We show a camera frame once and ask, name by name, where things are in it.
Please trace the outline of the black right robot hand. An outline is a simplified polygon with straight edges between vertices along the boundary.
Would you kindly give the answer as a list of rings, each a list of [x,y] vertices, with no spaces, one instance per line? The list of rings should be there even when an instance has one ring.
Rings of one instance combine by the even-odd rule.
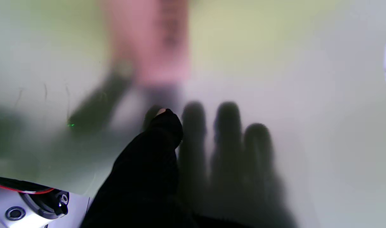
[[[113,69],[102,84],[70,115],[68,128],[74,134],[99,132],[110,121],[113,110],[132,84],[133,69]]]

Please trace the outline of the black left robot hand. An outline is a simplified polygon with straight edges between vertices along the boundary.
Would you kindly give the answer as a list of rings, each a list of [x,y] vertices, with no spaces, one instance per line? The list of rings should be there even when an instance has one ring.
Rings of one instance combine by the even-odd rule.
[[[177,115],[160,108],[117,157],[80,227],[243,228],[236,222],[191,214],[177,203],[175,150],[182,139]]]

